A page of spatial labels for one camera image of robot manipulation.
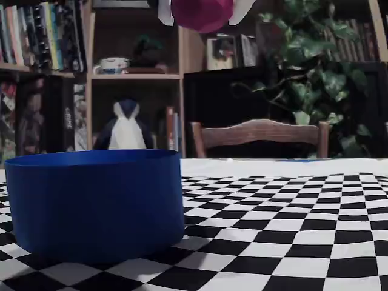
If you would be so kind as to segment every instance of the chair backrest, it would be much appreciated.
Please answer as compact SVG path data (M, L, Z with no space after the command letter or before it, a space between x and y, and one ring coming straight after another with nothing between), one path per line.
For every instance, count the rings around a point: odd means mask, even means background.
M252 141L304 142L318 148L318 158L327 158L329 125L291 125L269 119L254 119L231 127L202 128L192 122L196 153L206 157L206 149L217 146L235 146Z

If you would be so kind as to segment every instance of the blue container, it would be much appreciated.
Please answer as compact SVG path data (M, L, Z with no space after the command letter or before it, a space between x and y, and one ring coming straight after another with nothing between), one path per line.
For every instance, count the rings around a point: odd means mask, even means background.
M5 162L18 244L61 261L109 263L180 241L179 153L97 150Z

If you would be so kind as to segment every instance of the white teacup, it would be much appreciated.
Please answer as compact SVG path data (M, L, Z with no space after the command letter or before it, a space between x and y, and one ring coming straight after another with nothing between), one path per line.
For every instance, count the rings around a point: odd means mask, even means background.
M130 61L126 58L105 58L93 67L93 74L121 74L129 65Z

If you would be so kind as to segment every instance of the houseplant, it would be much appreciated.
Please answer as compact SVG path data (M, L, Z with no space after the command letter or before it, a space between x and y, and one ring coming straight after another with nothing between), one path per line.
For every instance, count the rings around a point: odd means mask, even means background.
M250 97L265 100L271 119L299 125L327 121L330 157L370 156L371 134L358 120L367 98L366 76L349 62L336 62L337 48L326 40L328 31L350 41L358 35L336 20L330 1L283 1L282 16L259 15L261 22L276 25L283 38L281 47L265 57L269 77L254 86L232 84L233 91L247 90Z

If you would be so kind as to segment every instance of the checkered tablecloth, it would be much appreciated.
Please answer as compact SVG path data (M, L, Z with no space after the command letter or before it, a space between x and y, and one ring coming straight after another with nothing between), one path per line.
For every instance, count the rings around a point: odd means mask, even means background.
M184 177L184 239L100 265L18 247L0 186L0 291L388 290L388 176Z

